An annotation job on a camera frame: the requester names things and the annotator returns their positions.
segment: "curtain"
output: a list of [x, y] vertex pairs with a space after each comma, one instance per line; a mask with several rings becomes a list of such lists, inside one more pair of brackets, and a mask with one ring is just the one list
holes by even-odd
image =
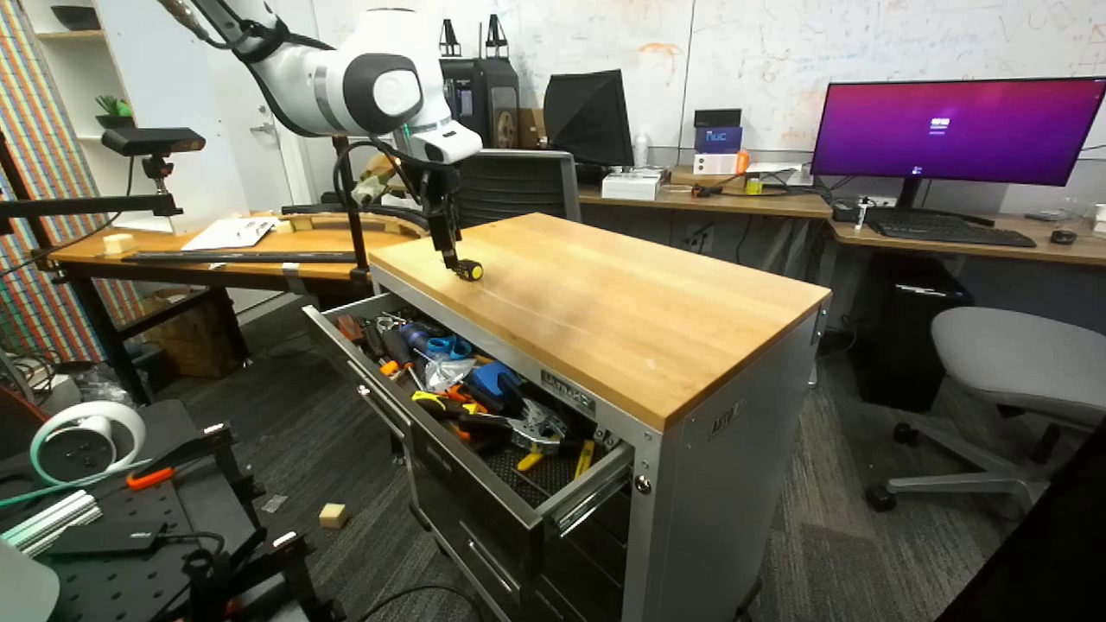
[[[71, 131], [65, 109], [36, 57], [36, 34], [19, 0], [0, 0], [0, 131], [11, 152], [11, 171], [20, 177], [30, 199], [90, 198], [94, 178]], [[103, 215], [41, 217], [47, 241], [65, 244], [103, 229]], [[28, 263], [36, 235], [15, 217], [0, 237], [0, 347], [30, 352], [49, 364], [101, 358], [101, 347], [65, 282]], [[142, 319], [142, 297], [133, 282], [97, 282], [119, 323]]]

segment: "trash bin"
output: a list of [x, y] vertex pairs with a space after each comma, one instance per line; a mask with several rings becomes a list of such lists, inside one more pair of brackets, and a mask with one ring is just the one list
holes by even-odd
[[877, 256], [858, 288], [850, 366], [866, 399], [931, 412], [945, 366], [938, 358], [931, 322], [972, 305], [969, 290], [924, 256]]

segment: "white wall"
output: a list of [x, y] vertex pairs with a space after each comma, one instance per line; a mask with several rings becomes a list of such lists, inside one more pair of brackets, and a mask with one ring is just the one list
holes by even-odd
[[290, 199], [279, 134], [252, 77], [201, 43], [156, 0], [97, 0], [115, 61], [142, 126], [195, 126], [201, 152], [173, 154], [169, 193], [185, 225], [267, 215]]
[[[247, 68], [176, 27], [156, 0], [97, 0], [110, 43], [125, 50], [140, 121], [181, 116], [207, 134], [188, 187], [196, 208], [286, 198], [274, 139], [248, 131], [257, 85]], [[271, 0], [293, 31], [344, 42], [356, 12], [389, 0]], [[549, 72], [623, 68], [634, 134], [669, 162], [688, 159], [696, 107], [744, 107], [750, 148], [809, 152], [831, 78], [1043, 77], [1106, 72], [1104, 0], [418, 0], [427, 27], [452, 18], [465, 50], [482, 50], [488, 12], [500, 12], [521, 102], [535, 107]], [[1100, 114], [1094, 141], [1106, 144]], [[328, 187], [328, 141], [303, 141], [312, 188]], [[1106, 162], [1087, 162], [1074, 188], [1007, 193], [1011, 208], [1106, 199]]]

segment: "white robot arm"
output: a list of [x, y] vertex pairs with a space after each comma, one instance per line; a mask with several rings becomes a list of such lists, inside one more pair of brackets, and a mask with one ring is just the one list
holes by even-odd
[[482, 148], [482, 134], [452, 121], [437, 42], [406, 8], [363, 10], [356, 31], [331, 47], [293, 34], [267, 0], [159, 3], [207, 43], [237, 50], [279, 125], [299, 134], [392, 134], [401, 159], [437, 167]]

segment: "cabinet handle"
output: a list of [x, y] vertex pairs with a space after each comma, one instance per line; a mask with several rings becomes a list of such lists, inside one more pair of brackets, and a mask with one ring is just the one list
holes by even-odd
[[490, 549], [483, 543], [476, 543], [476, 534], [469, 532], [469, 526], [460, 520], [460, 527], [467, 532], [467, 544], [469, 551], [483, 563], [483, 569], [514, 597], [519, 593], [519, 579], [506, 569], [506, 563], [498, 563], [490, 557]]

